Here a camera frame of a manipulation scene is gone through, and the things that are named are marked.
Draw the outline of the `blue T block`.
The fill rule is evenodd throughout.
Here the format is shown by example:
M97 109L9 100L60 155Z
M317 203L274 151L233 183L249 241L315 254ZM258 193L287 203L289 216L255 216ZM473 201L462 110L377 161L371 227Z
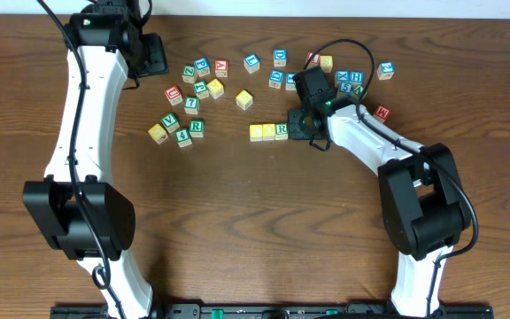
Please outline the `blue T block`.
M296 73L287 73L285 77L285 89L288 91L296 91L296 82L294 76Z

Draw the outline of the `blue D block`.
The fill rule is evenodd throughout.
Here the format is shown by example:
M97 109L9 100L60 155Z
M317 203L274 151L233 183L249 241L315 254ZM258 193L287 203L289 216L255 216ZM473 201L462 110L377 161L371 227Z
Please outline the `blue D block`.
M288 54L285 49L274 49L273 52L274 67L286 67Z

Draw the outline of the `red U block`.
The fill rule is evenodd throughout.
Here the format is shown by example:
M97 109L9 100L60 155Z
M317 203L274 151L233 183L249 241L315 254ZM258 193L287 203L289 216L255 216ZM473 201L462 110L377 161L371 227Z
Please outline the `red U block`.
M170 105L178 105L183 101L182 92L176 85L165 89L165 96Z

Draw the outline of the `blue X block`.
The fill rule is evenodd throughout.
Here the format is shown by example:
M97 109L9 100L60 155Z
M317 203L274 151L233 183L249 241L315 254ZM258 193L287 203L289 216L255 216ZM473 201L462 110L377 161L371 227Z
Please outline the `blue X block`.
M350 72L348 70L337 70L335 74L335 85L338 86L340 82L349 81Z

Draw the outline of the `green r block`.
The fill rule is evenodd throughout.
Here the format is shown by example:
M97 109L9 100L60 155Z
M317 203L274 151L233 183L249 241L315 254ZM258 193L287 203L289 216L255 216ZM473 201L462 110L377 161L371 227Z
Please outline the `green r block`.
M289 128L286 122L275 124L275 139L287 140L289 138Z
M201 120L193 120L189 124L189 134L194 138L203 138L205 132L205 124Z

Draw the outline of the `red A block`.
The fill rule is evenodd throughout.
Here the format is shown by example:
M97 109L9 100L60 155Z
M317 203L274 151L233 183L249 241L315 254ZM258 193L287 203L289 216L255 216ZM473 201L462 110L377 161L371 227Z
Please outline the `red A block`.
M226 59L216 59L214 63L215 76L219 78L227 78L229 63Z

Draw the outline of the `red M block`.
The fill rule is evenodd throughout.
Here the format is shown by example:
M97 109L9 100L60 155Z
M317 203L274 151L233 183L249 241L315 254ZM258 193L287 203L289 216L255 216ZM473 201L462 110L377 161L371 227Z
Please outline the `red M block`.
M380 123L384 123L391 115L391 110L384 105L378 105L373 117Z

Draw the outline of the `blue U block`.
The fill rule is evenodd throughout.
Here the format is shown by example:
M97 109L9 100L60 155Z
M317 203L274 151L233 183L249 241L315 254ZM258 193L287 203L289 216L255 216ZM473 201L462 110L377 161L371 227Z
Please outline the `blue U block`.
M243 59L243 66L249 74L253 74L260 69L259 57L252 53Z

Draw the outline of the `yellow O block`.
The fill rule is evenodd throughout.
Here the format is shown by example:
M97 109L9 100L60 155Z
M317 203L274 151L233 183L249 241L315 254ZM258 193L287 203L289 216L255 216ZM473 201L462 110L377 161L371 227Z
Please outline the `yellow O block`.
M262 125L262 128L264 141L273 141L276 139L276 126L274 123L265 123Z

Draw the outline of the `blue H block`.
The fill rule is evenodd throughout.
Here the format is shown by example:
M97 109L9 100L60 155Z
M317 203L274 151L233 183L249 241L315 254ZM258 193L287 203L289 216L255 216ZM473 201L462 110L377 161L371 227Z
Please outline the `blue H block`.
M364 73L360 71L350 71L349 82L352 85L362 85L364 82Z

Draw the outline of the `yellow S block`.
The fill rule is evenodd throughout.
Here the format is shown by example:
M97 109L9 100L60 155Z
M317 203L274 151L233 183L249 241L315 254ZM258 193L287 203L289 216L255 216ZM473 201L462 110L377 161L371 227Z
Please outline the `yellow S block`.
M253 104L253 96L246 89L243 89L236 95L236 104L242 109L247 110Z

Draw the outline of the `green Z block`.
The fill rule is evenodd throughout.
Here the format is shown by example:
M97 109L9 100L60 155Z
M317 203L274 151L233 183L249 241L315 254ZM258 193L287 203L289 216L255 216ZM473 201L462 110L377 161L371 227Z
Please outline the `green Z block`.
M197 81L197 70L194 66L186 65L182 71L182 80L186 83Z

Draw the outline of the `green J block left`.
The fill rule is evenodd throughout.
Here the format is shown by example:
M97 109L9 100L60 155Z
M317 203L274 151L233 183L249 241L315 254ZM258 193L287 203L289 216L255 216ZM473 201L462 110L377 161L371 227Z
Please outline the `green J block left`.
M198 99L208 98L210 96L206 81L198 81L193 84L193 90Z

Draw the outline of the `yellow block far left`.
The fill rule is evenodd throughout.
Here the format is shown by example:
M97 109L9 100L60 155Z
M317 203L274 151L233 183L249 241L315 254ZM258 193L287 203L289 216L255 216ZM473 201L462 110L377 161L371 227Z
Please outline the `yellow block far left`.
M162 144L168 138L166 130L158 123L153 125L148 130L148 134L150 135L151 139L155 141L157 144Z

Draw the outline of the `yellow C block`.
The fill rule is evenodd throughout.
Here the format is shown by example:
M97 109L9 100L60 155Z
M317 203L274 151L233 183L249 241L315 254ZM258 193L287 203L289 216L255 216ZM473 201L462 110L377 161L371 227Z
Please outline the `yellow C block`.
M263 125L251 124L250 125L250 141L260 142L263 140Z

